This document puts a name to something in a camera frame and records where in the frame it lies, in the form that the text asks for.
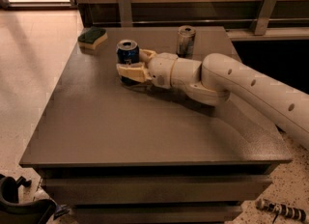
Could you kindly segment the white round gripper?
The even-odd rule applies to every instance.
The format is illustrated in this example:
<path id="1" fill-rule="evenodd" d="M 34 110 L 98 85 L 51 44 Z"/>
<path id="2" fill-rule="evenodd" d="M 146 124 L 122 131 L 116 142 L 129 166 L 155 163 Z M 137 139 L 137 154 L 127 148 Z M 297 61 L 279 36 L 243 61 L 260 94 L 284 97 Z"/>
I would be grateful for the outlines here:
<path id="1" fill-rule="evenodd" d="M 152 80 L 159 88 L 171 88 L 172 68 L 178 56 L 171 53 L 156 54 L 149 49 L 139 50 L 139 61 L 143 63 L 117 64 L 117 72 L 121 77 L 128 78 L 139 83 Z"/>

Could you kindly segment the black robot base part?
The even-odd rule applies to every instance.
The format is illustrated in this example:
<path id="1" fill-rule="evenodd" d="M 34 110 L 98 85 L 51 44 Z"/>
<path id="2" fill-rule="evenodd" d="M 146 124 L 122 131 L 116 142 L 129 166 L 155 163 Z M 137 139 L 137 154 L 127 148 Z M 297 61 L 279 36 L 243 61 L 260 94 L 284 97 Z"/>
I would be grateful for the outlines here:
<path id="1" fill-rule="evenodd" d="M 46 224 L 50 217 L 57 219 L 70 212 L 66 205 L 57 205 L 51 199 L 20 203 L 18 189 L 32 183 L 24 177 L 15 180 L 0 175 L 0 224 Z"/>

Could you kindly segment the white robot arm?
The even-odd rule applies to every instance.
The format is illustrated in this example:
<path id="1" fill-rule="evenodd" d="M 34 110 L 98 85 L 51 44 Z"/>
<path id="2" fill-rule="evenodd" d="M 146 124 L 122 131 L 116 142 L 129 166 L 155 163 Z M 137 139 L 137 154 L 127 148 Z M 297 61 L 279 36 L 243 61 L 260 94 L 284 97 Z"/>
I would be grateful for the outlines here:
<path id="1" fill-rule="evenodd" d="M 158 88 L 181 90 L 211 106 L 234 94 L 309 149 L 309 95 L 234 58 L 212 53 L 196 61 L 145 50 L 138 63 L 119 63 L 117 72 L 138 83 L 149 81 Z"/>

